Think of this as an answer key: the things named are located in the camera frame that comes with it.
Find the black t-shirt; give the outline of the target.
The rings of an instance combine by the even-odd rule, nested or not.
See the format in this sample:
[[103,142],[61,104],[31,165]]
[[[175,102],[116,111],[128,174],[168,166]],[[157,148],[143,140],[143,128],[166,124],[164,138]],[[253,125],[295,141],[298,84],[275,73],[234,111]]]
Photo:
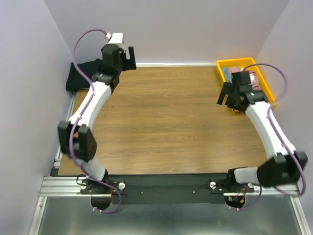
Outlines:
[[[78,67],[81,69],[86,76],[91,79],[92,76],[98,71],[101,65],[101,59],[96,59],[94,61],[85,62],[78,64]],[[70,66],[68,78],[66,81],[66,91],[68,92],[77,92],[83,89],[89,89],[90,84],[88,81],[77,71],[74,64]]]

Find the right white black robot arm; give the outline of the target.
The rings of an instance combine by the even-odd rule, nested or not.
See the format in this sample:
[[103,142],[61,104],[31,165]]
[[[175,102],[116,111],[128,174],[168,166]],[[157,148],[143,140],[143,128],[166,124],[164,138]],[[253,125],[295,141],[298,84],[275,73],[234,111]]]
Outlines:
[[225,179],[225,187],[229,191],[235,192],[243,184],[275,188],[304,179],[308,157],[305,152],[296,150],[288,140],[263,91],[254,91],[251,85],[236,86],[225,82],[217,103],[224,103],[250,119],[267,156],[267,160],[260,166],[230,169]]

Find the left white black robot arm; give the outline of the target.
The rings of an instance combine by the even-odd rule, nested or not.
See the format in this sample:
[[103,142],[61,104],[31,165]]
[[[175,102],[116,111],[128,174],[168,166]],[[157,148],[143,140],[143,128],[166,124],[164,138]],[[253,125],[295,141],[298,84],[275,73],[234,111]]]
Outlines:
[[78,70],[87,80],[89,91],[77,111],[57,127],[61,151],[92,181],[91,187],[97,193],[104,193],[109,182],[108,171],[96,157],[97,143],[92,128],[102,106],[119,84],[121,73],[136,69],[134,48],[128,50],[117,44],[106,44],[101,49],[101,64],[92,77]]

